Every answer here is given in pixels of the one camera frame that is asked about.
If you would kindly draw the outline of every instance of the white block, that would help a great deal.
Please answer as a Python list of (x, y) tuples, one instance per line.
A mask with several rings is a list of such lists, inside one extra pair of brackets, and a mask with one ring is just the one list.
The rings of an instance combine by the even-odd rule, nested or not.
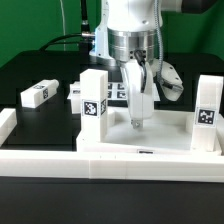
[(16, 110), (4, 109), (0, 113), (0, 147), (17, 124)]
[(101, 142), (107, 133), (108, 72), (88, 69), (80, 74), (80, 86), (83, 136)]
[(81, 113), (81, 95), (80, 95), (80, 82), (75, 82), (70, 85), (70, 95), (71, 95), (71, 109), (72, 114)]
[(214, 151), (222, 89), (223, 77), (200, 76), (191, 150)]
[(23, 91), (21, 102), (23, 107), (36, 108), (57, 93), (59, 82), (54, 80), (43, 80), (29, 89)]

